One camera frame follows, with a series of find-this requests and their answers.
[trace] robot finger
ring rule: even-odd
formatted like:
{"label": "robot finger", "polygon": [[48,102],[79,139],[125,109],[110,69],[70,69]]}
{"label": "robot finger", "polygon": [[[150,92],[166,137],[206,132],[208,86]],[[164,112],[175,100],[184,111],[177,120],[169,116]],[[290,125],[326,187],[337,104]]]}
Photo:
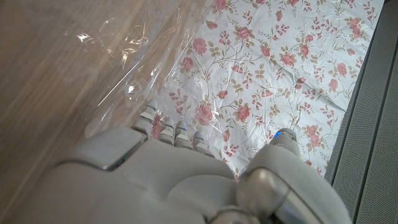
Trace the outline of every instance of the robot finger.
{"label": "robot finger", "polygon": [[187,125],[183,121],[179,121],[177,126],[175,127],[175,137],[174,137],[174,146],[175,147],[184,147],[187,149],[192,149],[188,134],[187,134]]}
{"label": "robot finger", "polygon": [[159,134],[158,140],[167,144],[174,145],[173,119],[169,118],[165,121],[162,131]]}
{"label": "robot finger", "polygon": [[205,145],[205,140],[200,131],[195,132],[195,134],[193,135],[192,146],[194,151],[200,152],[206,156],[214,158],[214,155],[209,150],[207,150],[207,147]]}
{"label": "robot finger", "polygon": [[155,100],[148,101],[139,118],[132,125],[132,128],[149,136],[152,131],[156,108],[157,103]]}

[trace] blue light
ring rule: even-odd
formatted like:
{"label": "blue light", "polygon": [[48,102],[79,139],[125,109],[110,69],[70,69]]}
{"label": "blue light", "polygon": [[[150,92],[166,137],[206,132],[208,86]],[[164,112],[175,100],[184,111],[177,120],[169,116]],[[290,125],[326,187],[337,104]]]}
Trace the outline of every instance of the blue light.
{"label": "blue light", "polygon": [[274,138],[276,138],[276,136],[280,135],[280,131],[278,131],[275,135]]}

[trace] wooden table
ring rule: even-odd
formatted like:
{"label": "wooden table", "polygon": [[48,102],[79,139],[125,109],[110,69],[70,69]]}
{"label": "wooden table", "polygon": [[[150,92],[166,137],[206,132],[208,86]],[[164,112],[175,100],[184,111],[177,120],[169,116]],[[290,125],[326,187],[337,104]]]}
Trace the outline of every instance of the wooden table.
{"label": "wooden table", "polygon": [[159,89],[204,2],[0,1],[0,222],[54,156],[131,124],[146,98],[128,85]]}

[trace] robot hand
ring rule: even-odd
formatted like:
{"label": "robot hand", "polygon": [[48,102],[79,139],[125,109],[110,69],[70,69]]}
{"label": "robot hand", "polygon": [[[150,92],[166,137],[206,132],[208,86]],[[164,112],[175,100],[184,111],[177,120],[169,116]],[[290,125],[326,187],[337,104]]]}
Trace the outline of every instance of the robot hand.
{"label": "robot hand", "polygon": [[349,223],[336,192],[300,159],[281,129],[236,183],[201,133],[165,122],[149,139],[148,102],[132,129],[118,127],[77,145],[40,178],[9,223]]}

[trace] floral tablecloth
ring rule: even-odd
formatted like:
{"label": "floral tablecloth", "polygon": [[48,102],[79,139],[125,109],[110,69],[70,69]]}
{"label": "floral tablecloth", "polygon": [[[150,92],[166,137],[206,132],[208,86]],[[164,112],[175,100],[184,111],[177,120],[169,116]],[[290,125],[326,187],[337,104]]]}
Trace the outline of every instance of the floral tablecloth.
{"label": "floral tablecloth", "polygon": [[160,94],[161,116],[203,131],[236,177],[279,128],[294,129],[323,175],[382,4],[214,1]]}

